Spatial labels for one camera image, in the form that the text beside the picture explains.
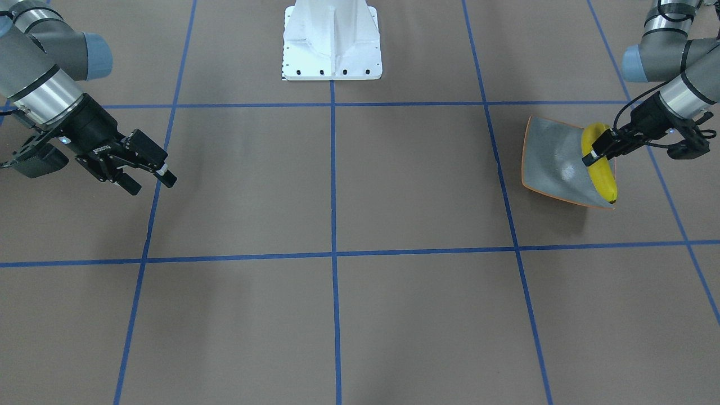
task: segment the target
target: gray pad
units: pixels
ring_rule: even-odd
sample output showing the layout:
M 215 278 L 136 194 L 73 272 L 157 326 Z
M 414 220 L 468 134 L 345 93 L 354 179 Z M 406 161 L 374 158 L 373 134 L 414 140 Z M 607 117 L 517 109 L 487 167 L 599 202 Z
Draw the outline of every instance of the gray pad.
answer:
M 610 208 L 582 162 L 582 128 L 530 117 L 523 149 L 523 185 L 549 197 Z

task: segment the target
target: white base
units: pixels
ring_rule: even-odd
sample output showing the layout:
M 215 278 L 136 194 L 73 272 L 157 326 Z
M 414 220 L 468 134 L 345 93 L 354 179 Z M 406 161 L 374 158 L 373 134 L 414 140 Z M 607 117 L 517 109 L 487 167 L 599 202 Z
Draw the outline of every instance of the white base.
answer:
M 294 10 L 285 10 L 285 27 Z M 377 24 L 377 10 L 368 6 L 372 19 Z M 323 55 L 307 41 L 284 41 L 282 54 L 282 79 L 299 80 L 377 80 L 382 76 L 380 43 L 356 43 L 343 55 Z

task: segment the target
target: gray floor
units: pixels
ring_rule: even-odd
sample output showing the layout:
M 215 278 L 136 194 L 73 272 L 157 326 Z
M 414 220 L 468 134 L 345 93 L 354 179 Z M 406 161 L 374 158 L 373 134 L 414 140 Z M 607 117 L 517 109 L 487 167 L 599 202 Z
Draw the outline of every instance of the gray floor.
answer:
M 619 159 L 614 211 L 520 179 L 530 115 L 649 88 L 649 3 L 372 0 L 383 78 L 329 84 L 280 80 L 290 0 L 52 1 L 179 181 L 0 172 L 0 403 L 720 403 L 719 151 Z

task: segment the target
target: white bracket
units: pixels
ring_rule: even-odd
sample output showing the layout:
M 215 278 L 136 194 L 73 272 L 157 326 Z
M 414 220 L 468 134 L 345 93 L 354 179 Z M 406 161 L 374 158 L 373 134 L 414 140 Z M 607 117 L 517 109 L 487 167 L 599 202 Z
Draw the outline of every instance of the white bracket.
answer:
M 297 0 L 285 10 L 283 80 L 382 76 L 377 10 L 365 0 Z

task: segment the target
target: blue joint cap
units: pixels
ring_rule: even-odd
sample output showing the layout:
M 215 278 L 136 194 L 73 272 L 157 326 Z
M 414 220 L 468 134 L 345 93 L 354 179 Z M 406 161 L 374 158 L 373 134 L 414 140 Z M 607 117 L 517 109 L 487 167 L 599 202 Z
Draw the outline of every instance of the blue joint cap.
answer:
M 92 32 L 83 32 L 88 47 L 88 78 L 107 77 L 112 72 L 112 51 L 105 39 Z
M 12 20 L 9 17 L 0 17 L 0 37 L 7 34 L 12 28 Z
M 645 68 L 642 67 L 639 45 L 632 45 L 625 50 L 623 55 L 623 78 L 636 83 L 647 83 Z

